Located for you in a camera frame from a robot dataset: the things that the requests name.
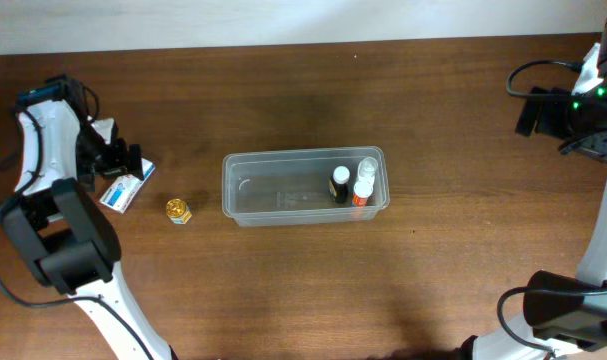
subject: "bottle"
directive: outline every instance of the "bottle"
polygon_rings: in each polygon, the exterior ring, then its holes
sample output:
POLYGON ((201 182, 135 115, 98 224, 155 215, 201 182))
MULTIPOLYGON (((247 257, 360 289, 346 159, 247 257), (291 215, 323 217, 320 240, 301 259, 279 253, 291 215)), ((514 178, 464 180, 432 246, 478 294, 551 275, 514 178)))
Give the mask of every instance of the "bottle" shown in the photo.
POLYGON ((343 204, 347 200, 348 180, 350 180, 350 170, 345 166, 334 169, 334 173, 330 176, 330 195, 334 202, 343 204))
POLYGON ((366 157, 359 164, 358 178, 356 181, 365 181, 374 185, 374 177, 376 176, 376 169, 379 167, 379 163, 376 159, 366 157))
POLYGON ((367 181, 359 180, 354 184, 354 196, 352 197, 353 207, 363 207, 367 205, 367 199, 374 192, 374 186, 367 181))

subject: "white bottle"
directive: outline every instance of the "white bottle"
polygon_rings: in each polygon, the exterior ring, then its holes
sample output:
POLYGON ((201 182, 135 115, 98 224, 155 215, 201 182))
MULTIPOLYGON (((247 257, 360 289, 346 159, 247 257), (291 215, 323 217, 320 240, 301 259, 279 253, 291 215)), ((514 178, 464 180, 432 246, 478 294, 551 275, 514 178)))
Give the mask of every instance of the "white bottle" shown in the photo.
POLYGON ((376 161, 376 159, 371 157, 363 159, 359 164, 356 181, 365 181, 370 183, 370 185, 374 185, 376 169, 378 167, 379 163, 376 161))

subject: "cable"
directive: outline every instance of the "cable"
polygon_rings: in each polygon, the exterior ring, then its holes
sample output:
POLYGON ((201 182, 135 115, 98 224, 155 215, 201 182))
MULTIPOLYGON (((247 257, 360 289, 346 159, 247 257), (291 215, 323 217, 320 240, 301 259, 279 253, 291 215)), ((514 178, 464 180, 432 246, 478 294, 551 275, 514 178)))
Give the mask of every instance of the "cable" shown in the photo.
POLYGON ((552 101, 552 102, 571 102, 578 101, 580 103, 591 104, 600 106, 607 109, 607 101, 600 100, 592 97, 578 96, 578 95, 562 95, 562 94, 527 94, 523 92, 514 91, 512 89, 512 81, 521 71, 536 65, 561 65, 569 68, 572 71, 580 72, 583 63, 580 62, 565 62, 559 60, 537 60, 529 62, 525 65, 519 66, 516 70, 510 74, 505 84, 505 89, 510 96, 532 100, 532 101, 552 101))
POLYGON ((512 329, 510 329, 509 325, 507 324, 507 321, 505 321, 505 317, 503 316, 503 305, 505 304, 507 299, 509 299, 510 297, 512 297, 514 295, 526 294, 526 293, 547 294, 547 295, 557 295, 557 296, 572 296, 572 297, 600 296, 600 295, 607 295, 607 289, 594 289, 594 290, 585 290, 585 291, 561 291, 561 290, 549 290, 549 289, 536 289, 536 288, 531 288, 531 287, 517 287, 517 288, 511 289, 511 290, 508 290, 503 295, 501 295, 501 297, 499 298, 499 302, 496 306, 496 313, 499 318, 499 323, 501 324, 501 327, 503 328, 503 330, 505 330, 505 332, 512 339, 514 339, 514 341, 518 342, 519 344, 536 349, 536 350, 545 351, 545 352, 549 353, 550 355, 552 355, 552 357, 554 358, 554 357, 556 357, 556 354, 555 354, 555 351, 553 348, 551 348, 549 346, 541 345, 538 343, 530 342, 530 341, 527 341, 527 340, 521 338, 520 336, 516 335, 516 333, 514 333, 512 331, 512 329))
MULTIPOLYGON (((38 140, 38 144, 39 144, 39 153, 38 153, 38 158, 37 158, 36 171, 31 172, 32 177, 30 178, 30 180, 25 185, 23 185, 21 188, 19 188, 12 196, 7 198, 3 202, 3 204, 0 206, 0 217, 10 207, 14 206, 19 201, 20 196, 23 194, 23 192, 25 192, 25 190, 27 190, 30 186, 32 186, 34 184, 34 182, 36 182, 36 180, 38 179, 38 176, 39 176, 38 174, 40 173, 40 170, 41 170, 41 167, 43 164, 43 153, 42 153, 43 136, 41 134, 41 127, 39 126, 38 122, 36 121, 34 116, 29 111, 27 111, 26 109, 23 109, 20 112, 26 114, 30 118, 30 120, 32 121, 32 124, 34 125, 36 134, 37 134, 37 140, 38 140)), ((136 333, 136 331, 134 331, 134 329, 132 329, 132 327, 116 311, 114 311, 114 309, 112 309, 109 305, 107 305, 107 303, 105 303, 103 301, 103 299, 101 299, 100 296, 99 297, 79 296, 79 297, 75 297, 75 298, 60 299, 60 300, 47 301, 47 302, 41 302, 41 303, 29 302, 29 301, 19 298, 14 293, 12 293, 7 288, 7 286, 5 286, 5 284, 3 283, 1 278, 0 278, 0 290, 3 293, 3 295, 5 295, 7 298, 12 300, 16 304, 19 304, 21 306, 24 306, 24 307, 27 307, 30 309, 45 309, 45 308, 50 308, 50 307, 55 307, 55 306, 60 306, 60 305, 65 305, 65 304, 71 304, 71 303, 75 303, 77 301, 94 302, 94 303, 100 305, 102 308, 104 308, 108 313, 110 313, 110 315, 112 315, 114 317, 114 319, 116 319, 125 328, 125 330, 127 330, 130 333, 130 335, 132 335, 132 337, 134 338, 134 340, 136 340, 136 342, 139 344, 141 349, 143 349, 143 352, 145 353, 145 355, 147 356, 147 358, 149 360, 154 360, 154 358, 152 357, 152 354, 150 353, 148 348, 145 346, 145 343, 143 343, 143 340, 139 337, 139 335, 136 333)))
MULTIPOLYGON (((94 110, 94 116, 92 116, 92 120, 90 121, 90 123, 93 123, 93 122, 95 122, 96 120, 99 119, 99 114, 100 114, 99 110, 101 109, 101 105, 99 104, 99 97, 89 87, 83 85, 83 89, 85 91, 89 92, 90 95, 92 95, 92 98, 94 98, 94 104, 96 105, 96 108, 94 110)), ((85 98, 85 108, 87 109, 87 112, 90 112, 89 107, 87 106, 87 97, 85 98)))

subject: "small box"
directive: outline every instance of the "small box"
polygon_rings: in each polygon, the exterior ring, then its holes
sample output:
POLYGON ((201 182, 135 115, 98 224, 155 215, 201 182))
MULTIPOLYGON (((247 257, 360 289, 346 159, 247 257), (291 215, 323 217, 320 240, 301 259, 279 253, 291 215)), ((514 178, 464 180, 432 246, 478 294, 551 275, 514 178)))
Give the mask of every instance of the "small box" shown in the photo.
POLYGON ((101 204, 121 214, 125 213, 136 193, 155 169, 154 164, 150 161, 145 159, 141 159, 141 161, 143 162, 143 181, 132 175, 119 176, 105 194, 101 196, 101 200, 99 200, 101 204))

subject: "white wall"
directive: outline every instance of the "white wall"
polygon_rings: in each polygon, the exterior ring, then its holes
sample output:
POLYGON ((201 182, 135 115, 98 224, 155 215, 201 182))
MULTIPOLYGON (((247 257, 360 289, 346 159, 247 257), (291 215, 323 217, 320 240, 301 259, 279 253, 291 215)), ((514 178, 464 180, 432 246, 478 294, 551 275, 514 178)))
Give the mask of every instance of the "white wall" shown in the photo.
POLYGON ((607 0, 0 0, 0 54, 595 32, 607 0))

